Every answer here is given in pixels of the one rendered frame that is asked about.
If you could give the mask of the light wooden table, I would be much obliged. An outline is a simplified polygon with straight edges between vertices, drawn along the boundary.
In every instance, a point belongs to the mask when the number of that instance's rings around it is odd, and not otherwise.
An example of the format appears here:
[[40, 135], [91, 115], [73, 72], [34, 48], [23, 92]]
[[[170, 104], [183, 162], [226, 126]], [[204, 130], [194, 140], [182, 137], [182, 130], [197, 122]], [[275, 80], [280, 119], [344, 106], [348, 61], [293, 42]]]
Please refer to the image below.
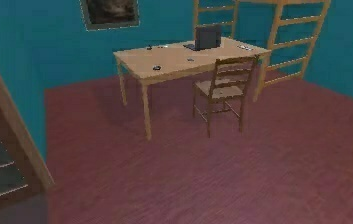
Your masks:
[[[153, 46], [152, 50], [136, 48], [113, 53], [116, 60], [124, 105], [127, 105], [127, 99], [124, 75], [121, 68], [125, 67], [141, 84], [144, 125], [146, 138], [148, 140], [152, 138], [148, 97], [148, 87], [150, 85], [212, 71], [217, 59], [254, 55], [262, 57], [268, 53], [268, 50], [265, 48], [253, 46], [227, 37], [221, 38], [221, 45], [218, 48], [200, 51], [187, 49], [184, 47], [184, 44], [191, 44], [191, 41]], [[253, 50], [243, 50], [238, 48], [238, 45], [248, 46]], [[187, 61], [188, 58], [192, 58], [194, 61], [189, 62]], [[154, 71], [154, 66], [161, 66], [161, 70]]]

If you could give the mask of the brown wooden chair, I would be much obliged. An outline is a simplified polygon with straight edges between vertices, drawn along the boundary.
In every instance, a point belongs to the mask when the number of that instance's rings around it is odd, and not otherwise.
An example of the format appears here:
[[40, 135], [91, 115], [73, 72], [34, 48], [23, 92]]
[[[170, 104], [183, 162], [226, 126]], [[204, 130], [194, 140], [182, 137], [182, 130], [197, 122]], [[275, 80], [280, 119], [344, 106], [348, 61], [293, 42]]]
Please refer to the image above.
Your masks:
[[259, 56], [217, 59], [212, 78], [193, 83], [192, 116], [199, 114], [211, 137], [213, 114], [232, 112], [243, 131], [244, 104]]

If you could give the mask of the dark grey laptop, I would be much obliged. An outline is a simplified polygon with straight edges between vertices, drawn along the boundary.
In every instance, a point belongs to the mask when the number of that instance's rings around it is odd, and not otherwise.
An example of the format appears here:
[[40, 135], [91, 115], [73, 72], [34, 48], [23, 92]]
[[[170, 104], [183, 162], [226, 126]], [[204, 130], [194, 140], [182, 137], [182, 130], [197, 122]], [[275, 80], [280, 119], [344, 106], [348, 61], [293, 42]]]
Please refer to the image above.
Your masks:
[[221, 45], [222, 29], [219, 25], [197, 27], [193, 44], [184, 44], [184, 47], [193, 51], [218, 48]]

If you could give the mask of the dark framed wall picture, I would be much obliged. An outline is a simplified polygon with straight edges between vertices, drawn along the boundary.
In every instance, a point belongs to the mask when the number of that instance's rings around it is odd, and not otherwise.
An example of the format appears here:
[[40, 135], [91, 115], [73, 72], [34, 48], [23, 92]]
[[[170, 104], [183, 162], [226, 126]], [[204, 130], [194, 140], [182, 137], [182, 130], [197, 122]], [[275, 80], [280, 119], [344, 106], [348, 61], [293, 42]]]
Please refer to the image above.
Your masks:
[[138, 0], [79, 0], [87, 31], [138, 26]]

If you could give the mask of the light wooden shelf frame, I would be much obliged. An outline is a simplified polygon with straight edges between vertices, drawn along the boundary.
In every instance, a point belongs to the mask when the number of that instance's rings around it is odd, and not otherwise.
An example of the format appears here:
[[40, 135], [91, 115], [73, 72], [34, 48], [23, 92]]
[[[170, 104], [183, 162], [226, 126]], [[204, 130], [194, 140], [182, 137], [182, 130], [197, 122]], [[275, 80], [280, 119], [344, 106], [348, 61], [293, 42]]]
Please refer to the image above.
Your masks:
[[[257, 101], [262, 90], [267, 86], [270, 86], [270, 85], [273, 85], [273, 84], [276, 84], [276, 83], [279, 83], [282, 81], [286, 81], [286, 80], [291, 80], [291, 79], [296, 79], [296, 78], [302, 79], [305, 75], [308, 63], [311, 59], [312, 52], [315, 47], [316, 41], [321, 33], [322, 25], [325, 21], [325, 17], [327, 15], [328, 9], [331, 5], [331, 0], [230, 0], [230, 1], [231, 1], [231, 4], [227, 4], [227, 5], [202, 7], [200, 5], [200, 0], [193, 0], [193, 28], [209, 26], [209, 23], [206, 23], [206, 24], [199, 23], [199, 14], [200, 13], [232, 10], [233, 16], [232, 16], [231, 20], [224, 21], [224, 22], [216, 22], [216, 25], [230, 26], [231, 33], [229, 35], [229, 38], [233, 39], [235, 37], [235, 33], [236, 33], [236, 25], [237, 25], [237, 20], [238, 20], [238, 11], [239, 11], [239, 3], [240, 2], [249, 2], [249, 3], [254, 3], [254, 4], [269, 4], [269, 5], [275, 6], [273, 23], [272, 23], [269, 38], [267, 41], [268, 53], [266, 53], [265, 55], [263, 55], [261, 57], [262, 65], [260, 68], [260, 74], [259, 74], [258, 82], [257, 82], [256, 88], [255, 88], [253, 101], [254, 102]], [[304, 5], [304, 4], [316, 4], [316, 3], [322, 4], [322, 10], [318, 15], [296, 17], [296, 18], [287, 18], [287, 19], [282, 18], [283, 9], [286, 6], [290, 6], [290, 5], [300, 6], [300, 5]], [[303, 23], [312, 23], [312, 22], [316, 23], [316, 27], [313, 30], [311, 36], [301, 38], [301, 39], [296, 39], [296, 40], [290, 40], [287, 42], [279, 42], [279, 43], [276, 42], [278, 29], [280, 27], [303, 24]], [[307, 45], [308, 46], [308, 49], [307, 49], [306, 54], [304, 56], [297, 58], [297, 59], [277, 63], [277, 64], [270, 64], [271, 55], [275, 50], [293, 47], [296, 45]], [[274, 71], [279, 68], [283, 68], [286, 66], [291, 66], [291, 65], [295, 65], [295, 64], [299, 64], [299, 63], [301, 63], [301, 69], [296, 73], [285, 75], [285, 76], [278, 77], [278, 78], [274, 78], [271, 80], [265, 79], [266, 74], [270, 71]]]

